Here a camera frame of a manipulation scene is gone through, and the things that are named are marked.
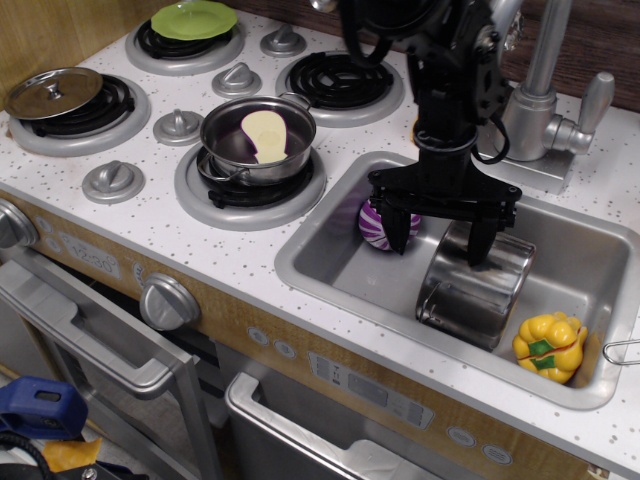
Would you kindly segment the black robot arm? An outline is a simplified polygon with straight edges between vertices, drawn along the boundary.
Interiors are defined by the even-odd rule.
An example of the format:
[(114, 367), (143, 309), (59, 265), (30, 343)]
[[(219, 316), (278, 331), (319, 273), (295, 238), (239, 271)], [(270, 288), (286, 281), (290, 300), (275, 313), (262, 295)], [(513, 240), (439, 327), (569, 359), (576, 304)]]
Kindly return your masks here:
[(369, 174), (370, 197), (390, 248), (403, 253), (412, 215), (470, 223), (467, 262), (484, 261), (498, 232), (513, 226), (519, 188), (476, 166), (478, 128), (503, 126), (507, 82), (502, 43), (485, 1), (341, 1), (342, 32), (355, 64), (373, 68), (393, 45), (407, 56), (418, 106), (417, 162)]

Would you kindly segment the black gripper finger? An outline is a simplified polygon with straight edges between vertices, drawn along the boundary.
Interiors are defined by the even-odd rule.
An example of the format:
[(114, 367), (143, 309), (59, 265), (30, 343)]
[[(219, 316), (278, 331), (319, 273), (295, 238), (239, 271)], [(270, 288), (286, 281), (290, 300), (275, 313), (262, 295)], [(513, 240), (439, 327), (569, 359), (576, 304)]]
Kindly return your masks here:
[(403, 255), (409, 241), (411, 214), (395, 207), (382, 207), (382, 227), (389, 247), (399, 255)]
[(498, 222), (494, 220), (471, 223), (467, 245), (467, 262), (471, 267), (481, 264), (486, 259), (495, 241), (498, 226)]

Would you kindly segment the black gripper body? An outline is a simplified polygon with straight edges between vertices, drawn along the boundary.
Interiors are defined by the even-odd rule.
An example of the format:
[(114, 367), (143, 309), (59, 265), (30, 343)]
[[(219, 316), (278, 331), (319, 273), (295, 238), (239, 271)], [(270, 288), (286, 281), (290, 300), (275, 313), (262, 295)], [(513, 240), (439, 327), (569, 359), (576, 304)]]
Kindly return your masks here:
[(416, 132), (418, 161), (371, 172), (371, 203), (382, 219), (389, 205), (408, 213), (468, 222), (494, 220), (512, 226), (522, 192), (482, 173), (471, 161), (477, 134), (444, 141)]

